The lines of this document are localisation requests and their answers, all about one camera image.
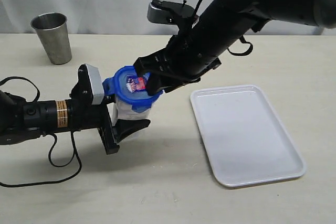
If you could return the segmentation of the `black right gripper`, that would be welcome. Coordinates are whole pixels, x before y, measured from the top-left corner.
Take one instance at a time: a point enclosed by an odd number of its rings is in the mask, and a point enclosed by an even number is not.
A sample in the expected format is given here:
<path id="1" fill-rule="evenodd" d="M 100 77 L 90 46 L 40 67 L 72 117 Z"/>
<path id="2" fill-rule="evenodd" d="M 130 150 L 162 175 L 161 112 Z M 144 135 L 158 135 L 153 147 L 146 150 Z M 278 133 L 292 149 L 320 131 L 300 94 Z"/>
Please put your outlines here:
<path id="1" fill-rule="evenodd" d="M 173 35 L 165 48 L 139 57 L 133 64 L 141 77 L 151 73 L 146 83 L 148 95 L 169 93 L 190 83 L 200 82 L 201 76 L 221 65 L 217 56 L 207 56 L 192 49 L 186 40 Z"/>

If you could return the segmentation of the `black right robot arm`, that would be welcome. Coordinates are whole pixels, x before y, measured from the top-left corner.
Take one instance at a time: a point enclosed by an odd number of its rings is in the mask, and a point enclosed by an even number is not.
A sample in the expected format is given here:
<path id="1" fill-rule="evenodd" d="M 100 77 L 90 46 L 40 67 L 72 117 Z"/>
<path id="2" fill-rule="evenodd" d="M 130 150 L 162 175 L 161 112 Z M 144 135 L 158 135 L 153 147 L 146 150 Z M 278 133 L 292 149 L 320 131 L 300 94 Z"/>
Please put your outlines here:
<path id="1" fill-rule="evenodd" d="M 148 20 L 179 28 L 163 49 L 134 63 L 139 76 L 150 75 L 146 91 L 154 95 L 199 82 L 235 41 L 272 20 L 333 29 L 335 0 L 213 0 L 200 15 L 185 3 L 152 0 Z"/>

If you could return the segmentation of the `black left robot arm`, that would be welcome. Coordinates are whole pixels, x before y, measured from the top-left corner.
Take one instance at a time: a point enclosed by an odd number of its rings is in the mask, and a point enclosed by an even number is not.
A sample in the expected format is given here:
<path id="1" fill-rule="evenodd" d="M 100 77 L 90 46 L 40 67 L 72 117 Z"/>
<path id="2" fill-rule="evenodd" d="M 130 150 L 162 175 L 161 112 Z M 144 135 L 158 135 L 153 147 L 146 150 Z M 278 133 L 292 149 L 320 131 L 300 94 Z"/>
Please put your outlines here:
<path id="1" fill-rule="evenodd" d="M 105 94 L 98 68 L 82 64 L 78 82 L 67 100 L 40 101 L 1 92 L 1 145 L 14 145 L 41 136 L 97 129 L 106 154 L 119 150 L 119 143 L 150 125 L 149 119 L 111 121 L 108 104 L 115 94 Z"/>

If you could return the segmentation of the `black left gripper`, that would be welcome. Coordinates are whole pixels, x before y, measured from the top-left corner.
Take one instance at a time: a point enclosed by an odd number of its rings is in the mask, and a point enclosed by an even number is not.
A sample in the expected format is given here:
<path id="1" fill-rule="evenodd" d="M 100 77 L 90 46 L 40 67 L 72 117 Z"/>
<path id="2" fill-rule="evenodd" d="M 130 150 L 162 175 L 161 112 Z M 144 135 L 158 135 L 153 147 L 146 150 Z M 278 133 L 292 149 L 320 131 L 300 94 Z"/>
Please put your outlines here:
<path id="1" fill-rule="evenodd" d="M 85 64 L 80 65 L 78 81 L 70 92 L 71 116 L 69 127 L 75 131 L 97 129 L 106 154 L 115 154 L 120 148 L 118 143 L 133 133 L 147 128 L 151 121 L 149 119 L 118 119 L 112 127 L 107 107 L 112 100 L 104 95 L 100 105 L 91 104 L 93 94 Z"/>

